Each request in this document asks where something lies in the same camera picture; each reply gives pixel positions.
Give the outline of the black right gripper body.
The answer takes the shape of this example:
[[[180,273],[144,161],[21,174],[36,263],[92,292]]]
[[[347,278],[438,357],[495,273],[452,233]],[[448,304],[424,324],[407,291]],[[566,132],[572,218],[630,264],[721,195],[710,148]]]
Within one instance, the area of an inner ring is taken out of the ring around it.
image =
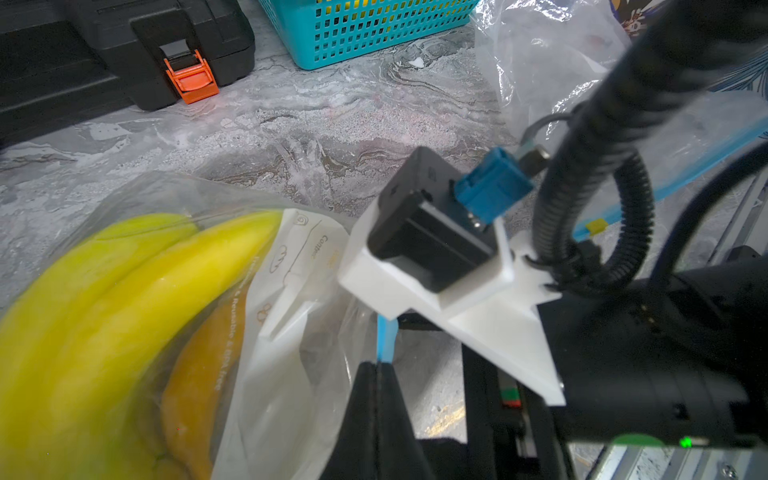
[[[505,408],[496,370],[465,353],[469,478],[568,479],[570,443],[766,448],[766,259],[676,274],[663,319],[646,295],[637,281],[539,308],[562,407],[522,388],[521,406]]]

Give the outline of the orange-yellow banana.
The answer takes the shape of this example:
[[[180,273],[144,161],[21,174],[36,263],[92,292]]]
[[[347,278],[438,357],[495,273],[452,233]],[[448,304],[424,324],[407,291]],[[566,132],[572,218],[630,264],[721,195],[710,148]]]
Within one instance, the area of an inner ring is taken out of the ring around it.
[[[216,414],[225,381],[241,354],[245,298],[238,289],[219,301],[182,349],[162,395],[167,446],[194,479],[212,475]]]

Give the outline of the clear zip-top bag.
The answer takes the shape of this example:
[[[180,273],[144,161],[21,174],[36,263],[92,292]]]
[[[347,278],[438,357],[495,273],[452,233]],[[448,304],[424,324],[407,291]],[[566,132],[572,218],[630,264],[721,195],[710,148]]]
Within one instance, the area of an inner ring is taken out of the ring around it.
[[[767,116],[717,84],[767,46],[763,1],[665,1],[630,39],[606,1],[483,1],[477,62],[522,145],[552,152],[535,248],[562,256],[589,220],[652,231],[659,187]]]

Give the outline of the clear bag with banana peel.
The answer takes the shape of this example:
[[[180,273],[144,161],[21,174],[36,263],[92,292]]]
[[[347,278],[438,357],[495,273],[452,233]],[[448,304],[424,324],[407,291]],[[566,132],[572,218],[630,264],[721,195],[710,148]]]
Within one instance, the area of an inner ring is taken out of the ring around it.
[[[144,174],[108,196],[60,245],[4,312],[54,262],[106,227],[171,213],[206,230],[261,211],[281,222],[245,276],[198,313],[166,345],[141,379],[132,417],[142,440],[163,448],[177,474],[194,479],[170,452],[160,413],[176,360],[226,295],[241,289],[245,330],[237,364],[216,414],[209,479],[316,479],[334,448],[358,365],[373,354],[375,317],[345,291],[337,271],[350,238],[350,217],[255,190],[188,176]]]

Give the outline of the green-yellow banana bunch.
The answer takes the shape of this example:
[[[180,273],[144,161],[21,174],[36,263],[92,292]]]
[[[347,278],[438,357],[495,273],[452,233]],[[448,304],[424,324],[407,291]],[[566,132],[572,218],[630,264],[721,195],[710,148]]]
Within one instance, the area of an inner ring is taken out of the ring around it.
[[[1,322],[1,475],[156,479],[177,474],[132,417],[166,345],[246,274],[279,229],[277,211],[201,230],[155,213],[69,250]]]

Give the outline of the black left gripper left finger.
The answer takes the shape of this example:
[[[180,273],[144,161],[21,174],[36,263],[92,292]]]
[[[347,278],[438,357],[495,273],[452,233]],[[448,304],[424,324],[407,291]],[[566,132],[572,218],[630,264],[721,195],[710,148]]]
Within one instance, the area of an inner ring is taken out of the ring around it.
[[[377,365],[357,370],[336,444],[321,479],[378,478]]]

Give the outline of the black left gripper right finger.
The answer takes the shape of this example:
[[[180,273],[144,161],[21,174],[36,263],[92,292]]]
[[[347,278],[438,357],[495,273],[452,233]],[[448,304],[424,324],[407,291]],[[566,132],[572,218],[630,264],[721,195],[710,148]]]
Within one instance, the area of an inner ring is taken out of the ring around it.
[[[377,473],[379,479],[435,479],[389,363],[377,364]]]

